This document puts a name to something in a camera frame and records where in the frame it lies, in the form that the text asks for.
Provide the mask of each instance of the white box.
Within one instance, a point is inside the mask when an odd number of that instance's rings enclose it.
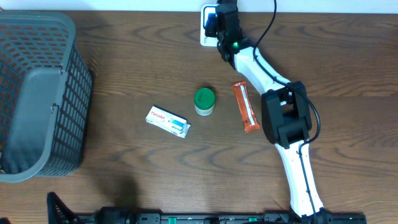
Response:
[[[186,119],[170,114],[156,106],[150,109],[146,121],[181,138],[185,138],[191,126]]]

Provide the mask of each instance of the gray plastic basket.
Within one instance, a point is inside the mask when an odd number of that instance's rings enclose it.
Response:
[[[0,182],[77,168],[92,86],[68,16],[0,12]]]

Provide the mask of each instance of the small jar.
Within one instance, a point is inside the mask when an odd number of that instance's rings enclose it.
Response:
[[[209,88],[201,88],[195,93],[195,111],[202,116],[208,116],[214,111],[216,95]]]

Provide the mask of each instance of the wood grain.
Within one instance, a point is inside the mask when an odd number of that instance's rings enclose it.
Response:
[[[50,191],[79,212],[289,208],[278,152],[262,131],[243,131],[231,84],[244,78],[216,49],[200,46],[198,13],[66,13],[95,74],[85,159],[68,177],[1,183],[0,217],[45,223]],[[242,13],[241,25],[256,38],[270,18]],[[304,82],[320,112],[322,133],[310,154],[325,207],[397,223],[398,16],[278,14],[260,49],[283,76]],[[202,86],[217,95],[206,118],[193,109]],[[260,96],[251,85],[248,92],[260,121]],[[186,117],[187,138],[146,124],[152,105]]]

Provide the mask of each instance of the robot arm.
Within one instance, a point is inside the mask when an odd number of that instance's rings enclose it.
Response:
[[[283,160],[286,176],[290,187],[290,204],[292,210],[299,216],[310,217],[313,208],[308,196],[299,147],[309,138],[311,119],[305,100],[291,92],[285,86],[276,83],[257,64],[253,56],[253,47],[249,39],[244,37],[239,26],[236,1],[219,1],[219,5],[205,6],[204,31],[207,38],[216,38],[217,48],[222,58],[242,73],[262,96],[262,126],[267,139],[275,144]],[[291,83],[278,74],[256,49],[256,57],[267,72],[278,81],[289,83],[305,93],[302,83]],[[292,105],[292,109],[283,111],[284,105]],[[303,166],[305,168],[309,191],[311,193],[315,212],[323,208],[320,200],[308,156],[308,144],[302,147]]]

